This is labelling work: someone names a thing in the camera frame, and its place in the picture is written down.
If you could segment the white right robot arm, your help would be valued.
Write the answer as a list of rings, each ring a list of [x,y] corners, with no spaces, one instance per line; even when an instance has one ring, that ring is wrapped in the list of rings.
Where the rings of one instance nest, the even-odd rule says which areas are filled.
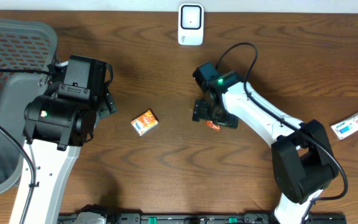
[[[237,128],[243,121],[271,148],[274,179],[282,195],[273,215],[278,223],[306,223],[312,204],[339,174],[324,126],[304,123],[261,97],[234,71],[221,75],[211,62],[193,72],[205,97],[193,121]]]

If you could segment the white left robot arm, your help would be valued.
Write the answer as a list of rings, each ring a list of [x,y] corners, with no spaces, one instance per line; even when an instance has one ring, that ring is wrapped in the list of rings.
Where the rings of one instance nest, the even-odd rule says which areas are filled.
[[[10,223],[56,223],[70,172],[101,119],[117,111],[112,65],[72,55],[48,66],[51,82],[24,110],[26,162]]]

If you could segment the white Panadol box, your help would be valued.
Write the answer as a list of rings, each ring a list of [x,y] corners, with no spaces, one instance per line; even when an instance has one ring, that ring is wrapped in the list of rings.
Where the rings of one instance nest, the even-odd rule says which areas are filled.
[[[354,115],[331,125],[338,139],[345,139],[358,131],[358,112]]]

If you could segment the red Top chocolate bar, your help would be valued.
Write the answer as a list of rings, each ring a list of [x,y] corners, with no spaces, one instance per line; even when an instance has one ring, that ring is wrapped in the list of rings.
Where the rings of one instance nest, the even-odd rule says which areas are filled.
[[[221,129],[218,124],[214,124],[212,121],[206,121],[206,125],[215,131],[220,131]]]

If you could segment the orange small carton box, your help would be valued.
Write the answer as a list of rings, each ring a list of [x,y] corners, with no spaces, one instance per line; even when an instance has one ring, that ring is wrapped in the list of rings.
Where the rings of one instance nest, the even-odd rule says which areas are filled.
[[[139,136],[143,136],[158,125],[158,119],[152,110],[147,110],[145,113],[132,120],[131,125]]]

